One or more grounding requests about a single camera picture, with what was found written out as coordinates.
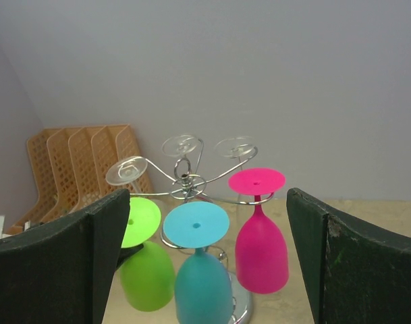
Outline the green plastic goblet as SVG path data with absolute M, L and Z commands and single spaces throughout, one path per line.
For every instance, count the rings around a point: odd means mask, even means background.
M 174 293 L 175 269 L 169 254 L 150 241 L 160 224 L 161 211 L 156 203 L 142 197 L 130 199 L 121 254 L 133 255 L 119 266 L 120 280 L 128 303 L 143 312 L 163 308 Z

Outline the clear wine glass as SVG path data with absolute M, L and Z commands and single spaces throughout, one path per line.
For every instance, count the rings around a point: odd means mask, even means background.
M 169 157 L 183 157 L 199 148 L 200 155 L 204 150 L 203 141 L 193 134 L 180 134 L 168 138 L 161 147 Z
M 228 159 L 256 154 L 256 146 L 251 136 L 234 136 L 221 140 L 215 145 L 215 152 Z

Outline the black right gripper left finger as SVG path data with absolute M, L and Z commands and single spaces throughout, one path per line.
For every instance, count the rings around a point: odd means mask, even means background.
M 129 211 L 116 190 L 0 239 L 0 323 L 102 323 Z

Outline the pink plastic goblet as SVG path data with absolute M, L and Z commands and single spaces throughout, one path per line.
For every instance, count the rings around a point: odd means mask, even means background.
M 289 279 L 287 244 L 281 230 L 265 215 L 261 200 L 280 190 L 285 176 L 275 169 L 256 167 L 234 174 L 228 184 L 238 194 L 253 196 L 256 203 L 236 238 L 236 277 L 250 292 L 275 293 Z

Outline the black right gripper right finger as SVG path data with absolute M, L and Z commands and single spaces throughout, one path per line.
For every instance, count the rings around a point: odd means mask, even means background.
M 315 323 L 411 323 L 411 238 L 299 188 L 286 209 Z

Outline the blue plastic goblet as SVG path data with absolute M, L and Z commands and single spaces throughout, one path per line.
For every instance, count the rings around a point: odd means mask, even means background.
M 204 201 L 182 204 L 166 216 L 163 232 L 175 245 L 193 249 L 175 279 L 175 308 L 179 323 L 228 323 L 234 311 L 231 280 L 206 247 L 222 239 L 229 217 L 218 205 Z

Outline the tall clear flute glass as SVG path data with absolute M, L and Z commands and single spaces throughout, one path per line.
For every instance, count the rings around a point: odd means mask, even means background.
M 141 193 L 137 180 L 143 175 L 148 167 L 144 157 L 131 156 L 111 166 L 106 173 L 105 180 L 112 186 L 123 186 L 130 184 L 135 193 Z

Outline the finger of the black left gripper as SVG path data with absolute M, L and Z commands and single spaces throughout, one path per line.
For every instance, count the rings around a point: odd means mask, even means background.
M 129 248 L 121 248 L 116 269 L 118 270 L 130 257 L 134 256 L 137 252 L 144 248 L 144 244 L 139 244 L 137 246 L 132 246 Z

